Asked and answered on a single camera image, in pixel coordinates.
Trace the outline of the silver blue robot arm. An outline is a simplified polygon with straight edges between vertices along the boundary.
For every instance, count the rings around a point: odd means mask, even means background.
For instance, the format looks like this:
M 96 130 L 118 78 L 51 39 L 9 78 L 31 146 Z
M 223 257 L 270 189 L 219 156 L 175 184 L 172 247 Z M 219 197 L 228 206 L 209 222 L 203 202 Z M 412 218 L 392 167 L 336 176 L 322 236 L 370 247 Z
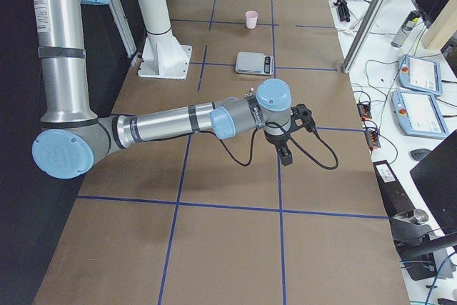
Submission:
M 34 0 L 46 113 L 31 150 L 42 171 L 72 179 L 134 144 L 201 132 L 222 140 L 257 129 L 264 130 L 283 165 L 292 162 L 287 147 L 292 130 L 291 92 L 280 79 L 267 79 L 240 99 L 229 97 L 140 116 L 97 116 L 89 103 L 81 7 L 109 2 Z

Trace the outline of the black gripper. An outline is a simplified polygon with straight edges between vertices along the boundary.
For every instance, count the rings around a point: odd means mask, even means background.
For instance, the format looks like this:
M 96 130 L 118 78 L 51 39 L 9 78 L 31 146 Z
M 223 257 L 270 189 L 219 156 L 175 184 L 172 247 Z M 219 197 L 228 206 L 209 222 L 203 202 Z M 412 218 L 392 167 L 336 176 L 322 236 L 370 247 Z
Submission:
M 276 122 L 267 122 L 263 128 L 267 142 L 277 148 L 277 153 L 283 166 L 293 163 L 293 156 L 287 142 L 289 140 L 288 131 Z

